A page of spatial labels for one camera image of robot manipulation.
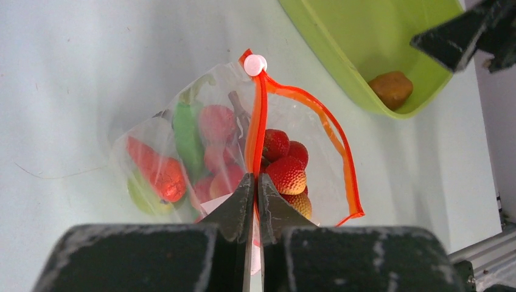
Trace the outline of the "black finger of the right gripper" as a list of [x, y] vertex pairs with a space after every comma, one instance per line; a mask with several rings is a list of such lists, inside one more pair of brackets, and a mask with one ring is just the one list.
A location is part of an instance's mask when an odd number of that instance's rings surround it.
[[500, 70], [500, 49], [495, 44], [495, 28], [500, 23], [500, 1], [480, 1], [459, 16], [431, 27], [410, 40], [410, 46], [423, 52], [450, 72], [467, 67], [473, 55], [484, 51], [489, 72]]

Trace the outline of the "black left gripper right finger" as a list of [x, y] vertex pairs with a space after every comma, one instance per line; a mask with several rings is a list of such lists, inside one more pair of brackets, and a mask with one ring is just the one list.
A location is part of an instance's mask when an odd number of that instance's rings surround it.
[[318, 227], [257, 181], [264, 291], [464, 291], [440, 241], [414, 226]]

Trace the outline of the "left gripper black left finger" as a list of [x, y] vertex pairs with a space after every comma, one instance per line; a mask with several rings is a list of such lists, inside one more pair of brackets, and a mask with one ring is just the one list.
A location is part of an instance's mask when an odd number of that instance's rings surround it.
[[82, 224], [52, 249], [34, 291], [248, 291], [255, 178], [195, 224]]

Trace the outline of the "brown kiwi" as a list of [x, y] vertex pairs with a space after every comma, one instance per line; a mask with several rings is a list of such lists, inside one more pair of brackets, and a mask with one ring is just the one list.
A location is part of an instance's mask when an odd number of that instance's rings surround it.
[[378, 75], [368, 81], [368, 85], [392, 111], [402, 107], [414, 90], [412, 81], [401, 71]]

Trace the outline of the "green pear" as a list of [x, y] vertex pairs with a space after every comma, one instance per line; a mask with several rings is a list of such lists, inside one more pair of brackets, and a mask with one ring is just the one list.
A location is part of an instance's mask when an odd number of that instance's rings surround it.
[[163, 201], [155, 193], [139, 170], [134, 170], [127, 179], [127, 189], [132, 202], [143, 213], [162, 216], [173, 212], [172, 204]]

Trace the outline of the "clear zip bag orange zipper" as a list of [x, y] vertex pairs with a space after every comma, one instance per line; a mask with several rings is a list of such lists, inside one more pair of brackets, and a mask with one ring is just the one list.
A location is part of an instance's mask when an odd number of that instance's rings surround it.
[[345, 133], [316, 97], [273, 80], [261, 55], [219, 64], [113, 143], [110, 161], [136, 208], [155, 221], [196, 223], [266, 174], [312, 223], [364, 215]]

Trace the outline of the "green cucumber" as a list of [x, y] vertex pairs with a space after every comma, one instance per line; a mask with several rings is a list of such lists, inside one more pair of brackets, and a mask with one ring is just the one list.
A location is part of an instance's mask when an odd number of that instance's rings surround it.
[[197, 95], [204, 84], [214, 86], [212, 74], [204, 74], [178, 95], [172, 127], [176, 150], [194, 184], [204, 172], [204, 145], [198, 128], [198, 115], [204, 104]]

